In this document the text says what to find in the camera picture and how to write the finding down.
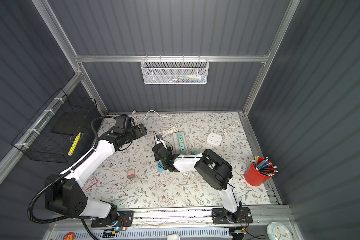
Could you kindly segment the blue power strip with USB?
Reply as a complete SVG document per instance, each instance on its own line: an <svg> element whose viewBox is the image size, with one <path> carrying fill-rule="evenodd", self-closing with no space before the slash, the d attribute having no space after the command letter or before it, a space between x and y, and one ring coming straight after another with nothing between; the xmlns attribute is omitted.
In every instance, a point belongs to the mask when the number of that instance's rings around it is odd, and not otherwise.
<svg viewBox="0 0 360 240"><path fill-rule="evenodd" d="M158 171L159 171L159 173L166 171L166 170L163 169L163 166L162 166L162 164L161 164L160 161L157 162L157 166L158 166Z"/></svg>

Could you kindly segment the pink plug adapter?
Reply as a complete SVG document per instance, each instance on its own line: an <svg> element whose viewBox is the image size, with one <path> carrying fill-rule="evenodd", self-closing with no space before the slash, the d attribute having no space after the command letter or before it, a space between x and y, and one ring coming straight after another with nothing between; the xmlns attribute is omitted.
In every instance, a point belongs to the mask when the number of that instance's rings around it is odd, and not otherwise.
<svg viewBox="0 0 360 240"><path fill-rule="evenodd" d="M134 169L130 169L127 171L127 178L134 179L136 177L136 172Z"/></svg>

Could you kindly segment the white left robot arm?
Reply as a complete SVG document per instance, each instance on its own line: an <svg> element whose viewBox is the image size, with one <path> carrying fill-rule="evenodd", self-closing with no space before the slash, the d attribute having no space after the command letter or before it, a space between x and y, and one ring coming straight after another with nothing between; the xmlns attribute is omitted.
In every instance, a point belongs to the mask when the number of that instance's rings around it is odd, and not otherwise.
<svg viewBox="0 0 360 240"><path fill-rule="evenodd" d="M71 167L60 175L46 179L45 207L64 217L96 218L116 222L119 218L117 206L104 201L89 199L84 185L92 173L117 151L126 150L129 145L147 134L143 124L123 114L113 118L115 125L101 136L95 135L94 146Z"/></svg>

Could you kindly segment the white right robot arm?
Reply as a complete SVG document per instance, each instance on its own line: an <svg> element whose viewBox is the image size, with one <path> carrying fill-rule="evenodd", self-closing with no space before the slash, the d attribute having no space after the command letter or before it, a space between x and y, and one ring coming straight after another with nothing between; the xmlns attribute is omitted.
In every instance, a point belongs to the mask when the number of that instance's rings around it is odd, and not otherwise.
<svg viewBox="0 0 360 240"><path fill-rule="evenodd" d="M152 151L166 171L198 172L212 188L219 191L227 212L236 214L241 208L242 204L235 193L233 167L214 151L206 149L201 154L186 156L173 154L172 149L163 144L155 145Z"/></svg>

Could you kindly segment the long white multicolour power strip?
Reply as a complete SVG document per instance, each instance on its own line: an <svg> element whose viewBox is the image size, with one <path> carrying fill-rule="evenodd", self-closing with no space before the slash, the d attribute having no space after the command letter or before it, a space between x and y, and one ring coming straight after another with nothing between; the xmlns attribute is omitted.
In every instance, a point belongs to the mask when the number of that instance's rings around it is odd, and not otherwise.
<svg viewBox="0 0 360 240"><path fill-rule="evenodd" d="M174 150L176 154L188 155L188 147L183 132L173 133Z"/></svg>

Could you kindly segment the white square power socket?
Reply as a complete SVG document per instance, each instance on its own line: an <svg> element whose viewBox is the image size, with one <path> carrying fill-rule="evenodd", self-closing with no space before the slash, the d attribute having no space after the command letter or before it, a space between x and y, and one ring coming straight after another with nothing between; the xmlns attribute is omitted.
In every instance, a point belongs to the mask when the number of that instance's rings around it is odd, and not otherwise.
<svg viewBox="0 0 360 240"><path fill-rule="evenodd" d="M223 141L223 137L217 133L209 133L206 139L206 143L213 147L219 147Z"/></svg>

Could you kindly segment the yellow marker pen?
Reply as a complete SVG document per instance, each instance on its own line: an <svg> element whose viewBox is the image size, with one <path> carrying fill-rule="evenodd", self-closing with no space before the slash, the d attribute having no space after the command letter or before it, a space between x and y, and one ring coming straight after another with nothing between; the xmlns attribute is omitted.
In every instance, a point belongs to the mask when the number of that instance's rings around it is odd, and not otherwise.
<svg viewBox="0 0 360 240"><path fill-rule="evenodd" d="M75 139L74 139L74 141L73 141L73 143L72 143L72 145L71 145L71 147L70 147L70 149L69 149L69 151L68 151L68 156L72 156L73 155L73 153L75 152L75 149L76 149L76 147L77 147L77 145L78 145L78 142L80 141L80 139L81 139L81 136L82 136L82 133L78 133L77 134L77 136L75 137Z"/></svg>

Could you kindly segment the red white card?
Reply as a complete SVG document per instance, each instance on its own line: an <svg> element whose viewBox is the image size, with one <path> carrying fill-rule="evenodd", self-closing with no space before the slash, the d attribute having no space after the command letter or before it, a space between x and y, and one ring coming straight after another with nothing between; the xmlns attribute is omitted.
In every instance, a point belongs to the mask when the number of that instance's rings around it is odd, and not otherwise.
<svg viewBox="0 0 360 240"><path fill-rule="evenodd" d="M90 188L92 188L93 186L95 186L96 184L98 183L98 180L96 177L93 177L89 180L87 180L84 184L84 189L87 191L89 190Z"/></svg>

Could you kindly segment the red pen cup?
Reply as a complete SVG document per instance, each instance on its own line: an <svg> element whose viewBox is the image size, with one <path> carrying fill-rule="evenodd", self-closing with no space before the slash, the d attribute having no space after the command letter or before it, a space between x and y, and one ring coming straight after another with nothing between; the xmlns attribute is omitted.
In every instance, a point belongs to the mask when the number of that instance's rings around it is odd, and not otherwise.
<svg viewBox="0 0 360 240"><path fill-rule="evenodd" d="M264 169L258 171L255 168L255 164L251 163L245 171L245 180L251 186L258 187L262 185L266 180L271 178L276 171L276 168L272 165L269 167L269 169L269 171L264 171Z"/></svg>

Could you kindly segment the pens in red cup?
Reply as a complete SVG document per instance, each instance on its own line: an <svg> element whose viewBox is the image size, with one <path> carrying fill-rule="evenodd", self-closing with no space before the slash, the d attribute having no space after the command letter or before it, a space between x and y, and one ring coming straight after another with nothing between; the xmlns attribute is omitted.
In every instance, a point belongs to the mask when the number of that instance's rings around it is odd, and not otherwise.
<svg viewBox="0 0 360 240"><path fill-rule="evenodd" d="M252 165L256 173L267 177L272 177L279 172L278 167L273 165L268 157L260 158L259 156L255 156L252 160Z"/></svg>

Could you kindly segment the white round clock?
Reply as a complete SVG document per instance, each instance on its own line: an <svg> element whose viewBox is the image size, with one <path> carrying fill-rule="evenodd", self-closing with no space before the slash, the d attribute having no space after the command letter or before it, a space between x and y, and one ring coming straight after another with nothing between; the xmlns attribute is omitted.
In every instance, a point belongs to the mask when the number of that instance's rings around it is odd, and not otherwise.
<svg viewBox="0 0 360 240"><path fill-rule="evenodd" d="M286 225L272 222L267 226L269 240L293 240L293 235Z"/></svg>

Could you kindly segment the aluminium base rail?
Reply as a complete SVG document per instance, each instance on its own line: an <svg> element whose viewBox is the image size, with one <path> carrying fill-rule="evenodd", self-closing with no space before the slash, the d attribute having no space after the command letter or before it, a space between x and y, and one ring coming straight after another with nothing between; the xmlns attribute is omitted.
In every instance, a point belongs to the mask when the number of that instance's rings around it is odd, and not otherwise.
<svg viewBox="0 0 360 240"><path fill-rule="evenodd" d="M245 226L268 225L272 222L292 224L295 218L288 205L243 206L236 220L227 217L222 207L184 207L132 209L133 215L120 214L128 223L128 228L144 227L196 227L196 226Z"/></svg>

